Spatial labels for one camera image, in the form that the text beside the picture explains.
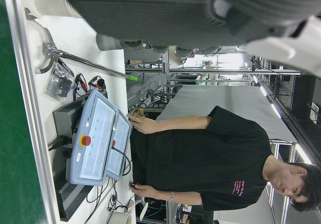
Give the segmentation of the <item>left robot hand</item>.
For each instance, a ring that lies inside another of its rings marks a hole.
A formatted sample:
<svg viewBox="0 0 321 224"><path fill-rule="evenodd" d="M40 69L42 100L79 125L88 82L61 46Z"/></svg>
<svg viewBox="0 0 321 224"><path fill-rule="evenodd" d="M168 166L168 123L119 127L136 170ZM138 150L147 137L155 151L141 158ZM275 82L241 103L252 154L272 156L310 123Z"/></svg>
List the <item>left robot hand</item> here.
<svg viewBox="0 0 321 224"><path fill-rule="evenodd" d="M320 0L67 0L99 34L188 55L245 45L320 76Z"/></svg>

